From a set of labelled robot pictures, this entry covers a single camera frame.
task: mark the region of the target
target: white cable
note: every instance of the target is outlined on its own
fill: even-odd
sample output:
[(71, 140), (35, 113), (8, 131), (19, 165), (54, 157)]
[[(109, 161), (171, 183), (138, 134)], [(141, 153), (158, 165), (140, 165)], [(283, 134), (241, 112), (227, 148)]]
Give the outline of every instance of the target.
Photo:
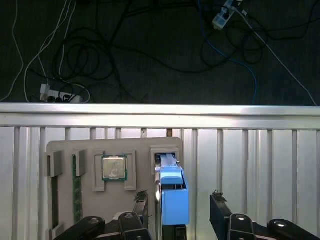
[[(58, 23), (57, 23), (57, 26), (56, 26), (55, 30), (54, 30), (49, 36), (46, 37), (43, 45), (42, 45), (41, 48), (40, 48), (39, 53), (30, 61), (30, 63), (27, 65), (27, 67), (26, 67), (25, 70), (24, 70), (23, 89), (24, 89), (24, 97), (25, 97), (25, 100), (26, 100), (28, 103), (30, 103), (30, 102), (29, 102), (29, 99), (28, 99), (28, 96), (27, 96), (27, 90), (26, 90), (26, 80), (27, 80), (27, 72), (28, 72), (28, 69), (29, 69), (30, 65), (34, 62), (34, 60), (51, 44), (52, 40), (54, 39), (54, 37), (55, 37), (55, 35), (56, 35), (57, 30), (58, 30), (58, 29), (60, 28), (60, 26), (66, 21), (66, 19), (67, 19), (67, 17), (68, 17), (69, 9), (70, 9), (70, 4), (71, 4), (72, 1), (73, 1), (73, 0), (70, 0), (69, 5), (68, 5), (67, 12), (66, 12), (66, 14), (65, 14), (65, 17), (64, 17), (63, 21), (61, 22), (63, 13), (65, 12), (65, 9), (66, 9), (66, 6), (67, 6), (67, 2), (68, 2), (68, 0), (65, 0), (65, 3), (64, 3), (63, 9), (62, 9), (62, 11), (61, 11), (61, 14), (60, 14), (60, 17), (59, 17), (59, 21), (58, 21)], [(47, 40), (48, 40), (48, 38), (49, 38), (50, 36), (52, 36), (52, 37), (51, 37), (49, 43), (48, 43), (47, 45), (45, 45), (46, 42), (47, 42)]]
[[(66, 30), (65, 30), (65, 34), (64, 34), (64, 40), (66, 40), (67, 38), (67, 35), (68, 35), (68, 32), (69, 32), (69, 27), (70, 27), (70, 23), (71, 23), (71, 20), (72, 20), (72, 17), (74, 15), (74, 12), (75, 12), (75, 9), (76, 9), (76, 4), (77, 2), (74, 2), (74, 7), (73, 7), (73, 10), (70, 14), (70, 18), (69, 18), (69, 21), (68, 21), (68, 25), (66, 26)], [(60, 61), (60, 65), (59, 65), (59, 70), (58, 70), (58, 73), (59, 73), (59, 76), (60, 76), (60, 79), (62, 80), (62, 77), (61, 77), (61, 68), (62, 68), (62, 64), (64, 62), (64, 58), (65, 58), (65, 44), (63, 44), (62, 46), (62, 57), (61, 57), (61, 61)], [(88, 91), (88, 89), (86, 89), (84, 86), (82, 85), (79, 85), (79, 84), (76, 84), (76, 83), (70, 83), (68, 81), (65, 81), (65, 80), (62, 80), (62, 82), (66, 83), (66, 84), (71, 84), (71, 85), (74, 85), (74, 86), (78, 86), (82, 89), (84, 89), (87, 93), (88, 93), (88, 99), (84, 102), (85, 104), (88, 103), (91, 99), (91, 94), (90, 92)]]
[(270, 50), (270, 52), (273, 54), (273, 56), (278, 60), (278, 62), (284, 67), (285, 70), (287, 70), (287, 72), (291, 75), (291, 77), (293, 77), (293, 79), (303, 88), (303, 90), (305, 90), (310, 99), (312, 100), (313, 104), (318, 106), (316, 101), (314, 100), (314, 98), (312, 97), (311, 93), (309, 92), (309, 90), (295, 77), (295, 75), (293, 75), (293, 73), (287, 68), (287, 66), (279, 59), (279, 57), (275, 54), (275, 52), (271, 49), (271, 47), (265, 42), (265, 40), (263, 40), (263, 38), (256, 32), (254, 31), (253, 27), (250, 25), (250, 23), (247, 21), (246, 17), (238, 11), (238, 9), (235, 8), (235, 11), (243, 18), (244, 22), (248, 25), (248, 27), (254, 32), (254, 34), (261, 40), (261, 42), (263, 42), (263, 44), (266, 45), (266, 47)]
[[(70, 1), (70, 3), (69, 3), (66, 16), (67, 16), (68, 13), (69, 13), (69, 7), (70, 7), (71, 2), (72, 2), (72, 1)], [(73, 6), (73, 10), (72, 10), (72, 12), (71, 12), (71, 14), (70, 14), (70, 18), (69, 18), (68, 25), (67, 25), (67, 27), (66, 27), (66, 34), (65, 34), (64, 39), (66, 39), (66, 36), (67, 36), (68, 30), (69, 30), (69, 26), (70, 26), (71, 19), (72, 19), (73, 14), (74, 14), (74, 12), (75, 12), (75, 10), (76, 10), (76, 5), (77, 5), (77, 2), (75, 1), (75, 2), (74, 2), (74, 6)], [(47, 78), (47, 74), (46, 74), (44, 65), (43, 65), (43, 63), (42, 63), (42, 61), (41, 61), (41, 58), (40, 58), (40, 54), (39, 54), (39, 56), (38, 56), (38, 59), (39, 59), (40, 65), (41, 65), (41, 67), (42, 67), (43, 75), (46, 77), (47, 85), (49, 85), (49, 79)]]
[[(73, 10), (72, 10), (72, 12), (70, 14), (69, 22), (68, 22), (68, 25), (66, 26), (66, 30), (65, 30), (65, 34), (64, 34), (64, 39), (63, 40), (66, 40), (66, 38), (67, 38), (69, 27), (70, 27), (70, 23), (71, 23), (71, 19), (72, 19), (73, 15), (74, 15), (74, 12), (76, 10), (76, 5), (77, 5), (77, 1), (74, 2), (74, 7), (73, 7)], [(60, 66), (59, 66), (59, 76), (61, 76), (61, 67), (62, 67), (62, 63), (64, 61), (64, 58), (65, 58), (65, 44), (63, 44), (63, 46), (62, 46), (62, 57), (61, 57), (61, 62), (60, 62)]]
[(16, 49), (18, 50), (18, 53), (19, 53), (19, 56), (20, 56), (22, 64), (21, 64), (20, 71), (18, 72), (18, 74), (15, 76), (15, 78), (13, 80), (13, 83), (11, 85), (9, 93), (4, 98), (0, 99), (0, 102), (2, 102), (3, 100), (6, 100), (11, 95), (12, 90), (14, 89), (14, 86), (16, 84), (16, 81), (19, 78), (20, 74), (22, 73), (22, 70), (25, 67), (24, 59), (22, 58), (22, 55), (21, 55), (21, 52), (20, 52), (16, 37), (15, 37), (15, 27), (16, 27), (16, 24), (17, 24), (17, 19), (18, 19), (18, 0), (15, 0), (15, 18), (14, 18), (14, 22), (13, 22), (13, 26), (12, 26), (12, 31), (11, 32), (12, 32), (12, 37), (13, 37), (14, 44), (16, 46)]
[[(69, 2), (69, 5), (68, 5), (68, 9), (67, 9), (67, 11), (66, 11), (65, 18), (67, 18), (67, 16), (68, 16), (68, 13), (69, 13), (69, 9), (70, 9), (71, 2), (72, 2), (72, 1), (70, 1), (70, 2)], [(72, 18), (72, 15), (73, 15), (73, 13), (74, 13), (75, 9), (76, 9), (76, 2), (74, 2), (73, 11), (72, 11), (72, 13), (71, 13), (70, 18)], [(43, 75), (46, 77), (46, 84), (47, 84), (47, 85), (49, 85), (49, 79), (47, 78), (47, 74), (46, 74), (46, 71), (45, 71), (44, 65), (43, 65), (43, 63), (42, 63), (42, 61), (41, 61), (41, 58), (40, 58), (40, 52), (41, 52), (41, 50), (42, 50), (42, 48), (43, 48), (44, 44), (42, 45), (42, 47), (41, 47), (41, 49), (40, 49), (40, 51), (39, 51), (38, 59), (39, 59), (39, 62), (40, 62), (41, 68), (42, 68)]]

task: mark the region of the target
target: metal bar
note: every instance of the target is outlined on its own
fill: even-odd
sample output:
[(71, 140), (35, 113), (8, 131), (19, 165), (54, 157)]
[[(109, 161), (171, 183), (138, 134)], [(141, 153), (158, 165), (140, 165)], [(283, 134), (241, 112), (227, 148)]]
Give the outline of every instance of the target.
[(317, 131), (297, 132), (297, 223), (317, 235)]
[(156, 240), (163, 239), (163, 228), (162, 228), (162, 192), (161, 192), (161, 181), (160, 173), (157, 171), (155, 173), (155, 235)]
[(223, 192), (224, 189), (224, 131), (217, 131), (217, 166), (216, 166), (216, 184), (217, 190)]
[(218, 115), (119, 115), (119, 114), (16, 114), (0, 113), (2, 127), (74, 128), (176, 128), (176, 129), (281, 129), (318, 130), (320, 117), (218, 116)]
[(292, 131), (273, 131), (273, 218), (292, 221)]
[(298, 132), (292, 131), (292, 222), (298, 224)]
[(242, 131), (242, 171), (243, 171), (243, 185), (242, 185), (242, 212), (248, 214), (248, 130)]
[(274, 139), (274, 132), (268, 131), (267, 132), (267, 172), (268, 172), (268, 184), (267, 184), (267, 220), (271, 221), (273, 219), (273, 212), (274, 212), (274, 179), (273, 179), (273, 172), (274, 172), (274, 146), (273, 146), (273, 139)]
[(17, 114), (112, 114), (112, 115), (219, 115), (320, 117), (314, 106), (223, 106), (161, 104), (50, 104), (1, 103), (0, 113)]
[(317, 192), (317, 207), (316, 207), (316, 218), (317, 218), (317, 233), (318, 237), (320, 237), (320, 131), (316, 133), (316, 168), (317, 168), (317, 181), (316, 181), (316, 192)]

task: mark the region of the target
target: small screw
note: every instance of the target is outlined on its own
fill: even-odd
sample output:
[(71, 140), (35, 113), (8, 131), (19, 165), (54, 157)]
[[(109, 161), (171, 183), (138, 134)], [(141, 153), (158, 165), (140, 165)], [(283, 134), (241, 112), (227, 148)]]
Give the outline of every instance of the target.
[(95, 217), (89, 220), (90, 224), (97, 224), (98, 222), (99, 222), (98, 218), (95, 218)]
[(243, 220), (246, 219), (246, 217), (243, 216), (243, 215), (236, 215), (235, 218), (238, 219), (238, 220), (240, 220), (240, 221), (243, 221)]
[(277, 225), (280, 228), (284, 228), (285, 226), (287, 226), (284, 222), (282, 221), (274, 221), (274, 224)]
[(127, 219), (131, 219), (134, 217), (134, 215), (132, 213), (127, 213), (126, 215), (124, 215), (124, 217)]

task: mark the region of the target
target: green circuit board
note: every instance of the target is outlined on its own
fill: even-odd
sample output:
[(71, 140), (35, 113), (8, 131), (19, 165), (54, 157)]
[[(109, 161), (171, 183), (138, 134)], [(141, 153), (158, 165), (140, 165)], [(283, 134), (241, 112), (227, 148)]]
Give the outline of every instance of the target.
[(83, 218), (82, 184), (81, 176), (77, 176), (77, 157), (72, 155), (72, 181), (73, 181), (73, 219), (74, 223)]

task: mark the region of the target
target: power plug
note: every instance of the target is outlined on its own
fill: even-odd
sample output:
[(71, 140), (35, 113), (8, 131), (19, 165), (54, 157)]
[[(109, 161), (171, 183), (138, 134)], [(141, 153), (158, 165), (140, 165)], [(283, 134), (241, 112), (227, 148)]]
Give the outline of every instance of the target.
[(227, 0), (223, 6), (229, 9), (229, 11), (225, 8), (221, 8), (221, 12), (218, 13), (215, 18), (212, 20), (212, 25), (214, 29), (221, 31), (227, 25), (228, 21), (231, 19), (233, 14), (235, 13), (235, 6), (239, 6), (243, 0)]
[(47, 84), (42, 84), (40, 88), (40, 100), (46, 103), (63, 103), (69, 102), (69, 99), (72, 97), (71, 104), (79, 104), (82, 101), (81, 96), (76, 95), (71, 96), (71, 93), (67, 92), (60, 92), (59, 91), (51, 90), (50, 86)]

